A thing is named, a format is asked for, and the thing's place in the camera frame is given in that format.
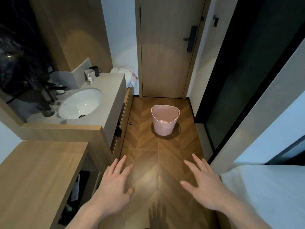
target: wooden door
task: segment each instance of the wooden door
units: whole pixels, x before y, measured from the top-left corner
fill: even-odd
[[[143,96],[182,98],[205,0],[140,0]]]

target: white mug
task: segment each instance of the white mug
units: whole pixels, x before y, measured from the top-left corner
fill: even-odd
[[[86,70],[85,74],[86,74],[87,80],[88,80],[89,77],[92,78],[92,81],[95,80],[95,72],[94,72],[94,70],[92,70],[92,69]]]

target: right hand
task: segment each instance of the right hand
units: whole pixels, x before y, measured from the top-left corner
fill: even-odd
[[[225,203],[236,196],[223,184],[205,159],[200,160],[195,154],[193,159],[199,168],[189,161],[184,160],[184,163],[194,173],[198,187],[186,181],[181,181],[181,185],[204,207],[223,211]]]

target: countertop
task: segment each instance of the countertop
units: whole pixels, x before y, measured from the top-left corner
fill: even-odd
[[[50,228],[60,218],[87,142],[22,141],[0,165],[0,228]]]
[[[57,96],[59,99],[55,102],[52,108],[55,109],[55,114],[51,117],[44,117],[42,113],[36,113],[31,115],[28,119],[28,123],[41,122],[49,124],[72,124],[72,125],[101,125],[103,128],[106,125],[112,106],[115,102],[116,96],[120,89],[120,86],[124,82],[125,76],[121,73],[100,73],[99,77],[96,77],[93,84],[84,83],[80,89],[66,91],[65,94]],[[60,105],[71,95],[87,88],[96,88],[102,92],[102,103],[91,113],[86,116],[73,120],[65,120],[58,114]]]

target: white sink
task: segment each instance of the white sink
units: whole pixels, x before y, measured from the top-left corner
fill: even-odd
[[[77,119],[96,109],[102,101],[102,92],[97,89],[85,89],[66,99],[58,110],[61,118]]]

